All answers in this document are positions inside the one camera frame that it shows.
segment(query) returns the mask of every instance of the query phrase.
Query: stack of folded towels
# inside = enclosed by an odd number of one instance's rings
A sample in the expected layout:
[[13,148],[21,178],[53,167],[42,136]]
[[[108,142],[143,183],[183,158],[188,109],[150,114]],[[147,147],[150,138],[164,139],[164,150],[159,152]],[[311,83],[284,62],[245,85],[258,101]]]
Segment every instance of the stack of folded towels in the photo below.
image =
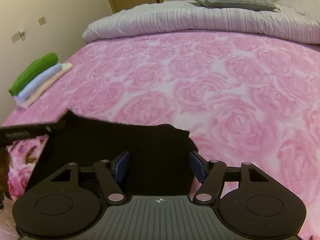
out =
[[17,106],[28,108],[71,68],[70,63],[60,64],[55,53],[48,53],[32,62],[21,73],[9,89],[9,93],[14,97]]

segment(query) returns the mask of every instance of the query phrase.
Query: metal screw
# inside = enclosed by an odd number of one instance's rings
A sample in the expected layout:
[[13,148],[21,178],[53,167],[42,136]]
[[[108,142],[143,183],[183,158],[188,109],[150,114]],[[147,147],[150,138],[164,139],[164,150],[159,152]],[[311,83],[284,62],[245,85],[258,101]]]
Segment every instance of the metal screw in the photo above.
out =
[[211,199],[211,196],[206,193],[201,193],[196,196],[196,199],[199,201],[209,201]]
[[108,196],[108,199],[111,200],[111,201],[117,202],[117,201],[123,200],[124,196],[122,194],[119,194],[119,193],[113,193],[113,194]]

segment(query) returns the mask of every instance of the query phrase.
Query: crosshair marking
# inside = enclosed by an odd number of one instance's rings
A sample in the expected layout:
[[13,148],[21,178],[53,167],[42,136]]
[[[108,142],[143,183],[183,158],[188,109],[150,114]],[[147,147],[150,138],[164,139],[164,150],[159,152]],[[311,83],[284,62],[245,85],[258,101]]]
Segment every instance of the crosshair marking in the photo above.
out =
[[162,203],[165,200],[163,198],[157,198],[155,201],[157,201],[158,203]]

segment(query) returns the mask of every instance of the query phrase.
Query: wall socket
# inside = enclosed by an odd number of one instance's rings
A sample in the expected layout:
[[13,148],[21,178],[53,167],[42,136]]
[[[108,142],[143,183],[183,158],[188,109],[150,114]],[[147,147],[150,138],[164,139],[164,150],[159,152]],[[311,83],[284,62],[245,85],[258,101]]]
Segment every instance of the wall socket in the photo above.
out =
[[26,32],[24,30],[18,31],[17,35],[19,36],[19,38],[24,41],[26,39]]
[[19,40],[19,36],[18,33],[15,33],[14,35],[11,36],[11,41],[14,44],[15,42],[17,42]]
[[40,19],[38,19],[38,21],[39,21],[40,25],[44,25],[45,23],[47,23],[44,16],[41,17]]

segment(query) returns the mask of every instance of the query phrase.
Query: pink blanket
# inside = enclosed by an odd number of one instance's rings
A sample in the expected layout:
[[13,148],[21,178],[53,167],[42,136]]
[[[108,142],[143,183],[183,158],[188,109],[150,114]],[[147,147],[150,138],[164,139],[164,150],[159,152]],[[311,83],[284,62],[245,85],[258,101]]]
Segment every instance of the pink blanket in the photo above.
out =
[[[53,121],[70,108],[112,122],[190,130],[205,159],[229,166],[250,161],[298,195],[308,210],[300,236],[320,239],[319,48],[186,31],[97,41],[68,62],[69,73],[4,125]],[[9,147],[14,199],[46,140]]]

